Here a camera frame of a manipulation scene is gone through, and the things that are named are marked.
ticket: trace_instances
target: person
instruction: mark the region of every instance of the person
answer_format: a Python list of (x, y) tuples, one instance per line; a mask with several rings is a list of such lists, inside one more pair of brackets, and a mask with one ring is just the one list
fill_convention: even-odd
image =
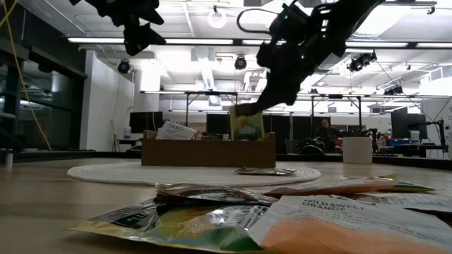
[(327, 138), (329, 140), (333, 140), (336, 138), (341, 138), (343, 135), (340, 133), (340, 131), (336, 130), (333, 127), (330, 127), (328, 119), (322, 119), (321, 126), (317, 128), (315, 136), (322, 139)]
[(330, 126), (328, 119), (322, 119), (321, 126), (316, 130), (315, 136), (323, 142), (324, 152), (334, 152), (334, 140), (343, 137), (340, 131)]

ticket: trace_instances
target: wooden box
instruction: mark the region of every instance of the wooden box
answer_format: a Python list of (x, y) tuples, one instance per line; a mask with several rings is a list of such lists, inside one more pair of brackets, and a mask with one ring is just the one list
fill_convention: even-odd
[(143, 139), (143, 166), (275, 167), (275, 134), (265, 141)]

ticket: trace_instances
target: table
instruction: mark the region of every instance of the table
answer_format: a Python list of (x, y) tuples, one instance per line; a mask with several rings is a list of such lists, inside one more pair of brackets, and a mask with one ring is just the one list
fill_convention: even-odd
[[(136, 162), (137, 159), (73, 159), (15, 164), (0, 169), (0, 248), (2, 253), (200, 253), (160, 248), (108, 236), (65, 231), (84, 219), (153, 198), (146, 185), (91, 183), (66, 176), (70, 167), (87, 164)], [(396, 173), (403, 180), (438, 188), (452, 195), (452, 173), (382, 164), (353, 165), (339, 162), (295, 162), (318, 169), (327, 182), (335, 176), (381, 176)]]

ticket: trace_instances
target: woven mat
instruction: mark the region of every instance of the woven mat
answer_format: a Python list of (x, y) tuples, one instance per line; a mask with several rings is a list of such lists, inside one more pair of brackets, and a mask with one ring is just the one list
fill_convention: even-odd
[(74, 167), (68, 176), (75, 179), (105, 183), (197, 183), (220, 186), (271, 186), (298, 183), (319, 179), (321, 173), (315, 169), (295, 167), (288, 163), (277, 167), (290, 167), (296, 172), (288, 176), (241, 175), (237, 168), (212, 167), (152, 167), (140, 162), (100, 164)]

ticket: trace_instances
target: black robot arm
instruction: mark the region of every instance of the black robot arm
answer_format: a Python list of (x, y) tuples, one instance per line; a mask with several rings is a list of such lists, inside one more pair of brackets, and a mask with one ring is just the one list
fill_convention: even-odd
[[(258, 101), (238, 105), (238, 115), (253, 115), (279, 103), (293, 105), (301, 83), (314, 73), (330, 54), (341, 57), (348, 39), (366, 17), (385, 0), (339, 0), (321, 4), (311, 16), (294, 0), (272, 22), (270, 43), (263, 43), (256, 55), (258, 65), (269, 69), (267, 86)], [(242, 13), (237, 17), (239, 23)]]

